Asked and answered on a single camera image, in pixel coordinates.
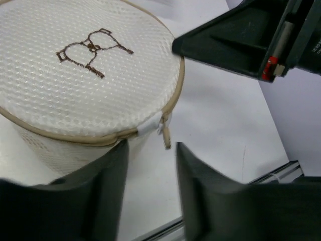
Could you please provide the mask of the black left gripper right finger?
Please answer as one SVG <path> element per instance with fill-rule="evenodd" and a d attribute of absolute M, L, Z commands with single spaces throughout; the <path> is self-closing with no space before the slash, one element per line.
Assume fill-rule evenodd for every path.
<path fill-rule="evenodd" d="M 320 177 L 242 184 L 176 145 L 186 240 L 320 240 Z"/>

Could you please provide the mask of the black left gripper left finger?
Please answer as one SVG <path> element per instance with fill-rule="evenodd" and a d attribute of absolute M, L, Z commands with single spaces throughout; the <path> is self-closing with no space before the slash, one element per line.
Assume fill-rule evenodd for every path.
<path fill-rule="evenodd" d="M 1 240 L 116 240 L 128 163 L 123 140 L 47 185 L 1 179 Z"/>

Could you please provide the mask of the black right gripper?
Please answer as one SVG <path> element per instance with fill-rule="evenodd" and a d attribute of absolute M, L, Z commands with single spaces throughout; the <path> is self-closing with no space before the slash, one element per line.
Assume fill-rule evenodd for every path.
<path fill-rule="evenodd" d="M 243 1 L 175 38 L 172 52 L 269 83 L 293 68 L 320 75 L 320 1 Z"/>

